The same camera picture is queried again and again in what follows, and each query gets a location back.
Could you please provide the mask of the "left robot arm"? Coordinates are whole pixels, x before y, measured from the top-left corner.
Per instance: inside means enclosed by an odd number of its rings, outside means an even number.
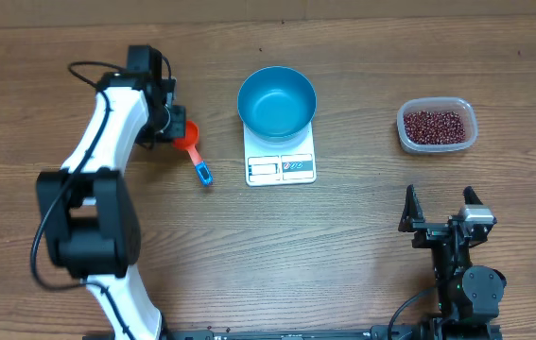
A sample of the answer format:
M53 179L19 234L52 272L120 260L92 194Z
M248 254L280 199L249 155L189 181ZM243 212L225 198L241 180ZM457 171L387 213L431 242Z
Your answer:
M132 45L125 66L108 64L90 85L95 110L78 146L57 171L42 171L36 192L41 222L29 255L33 279L47 291L86 288L109 319L111 339L166 339L137 261L140 224L126 182L132 149L185 135L167 58Z

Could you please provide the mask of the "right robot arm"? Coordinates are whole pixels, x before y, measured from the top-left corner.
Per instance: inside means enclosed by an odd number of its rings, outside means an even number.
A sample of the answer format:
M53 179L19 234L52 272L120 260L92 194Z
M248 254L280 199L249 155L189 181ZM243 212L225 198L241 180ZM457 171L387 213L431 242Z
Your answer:
M474 265L470 250L488 241L497 223L470 186L463 190L464 205L445 222L429 223L415 189L406 188L398 230L413 234L412 246L432 254L435 284L411 297L396 310L387 325L388 339L500 339L491 321L499 316L499 303L507 285L498 270ZM419 298L438 295L436 314L427 314L416 325L394 325L400 313Z

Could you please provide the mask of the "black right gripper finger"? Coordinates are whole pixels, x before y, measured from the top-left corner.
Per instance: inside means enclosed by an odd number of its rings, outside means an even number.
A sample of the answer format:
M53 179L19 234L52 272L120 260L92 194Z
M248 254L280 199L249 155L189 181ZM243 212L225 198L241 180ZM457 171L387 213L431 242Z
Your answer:
M465 187L462 194L466 205L482 205L482 201L479 199L472 186Z
M424 222L424 213L412 184L406 188L406 198L403 213L399 222L398 230L401 232L412 232L415 224Z

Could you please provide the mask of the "orange scoop with blue handle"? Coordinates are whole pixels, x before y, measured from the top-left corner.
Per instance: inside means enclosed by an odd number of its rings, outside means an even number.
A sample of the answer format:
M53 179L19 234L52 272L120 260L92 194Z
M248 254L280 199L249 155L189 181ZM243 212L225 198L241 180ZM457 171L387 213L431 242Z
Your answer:
M172 144L179 150L186 151L194 165L195 171L203 186L213 184L213 176L204 159L197 150L199 142L199 127L191 120L185 124L184 136L173 140Z

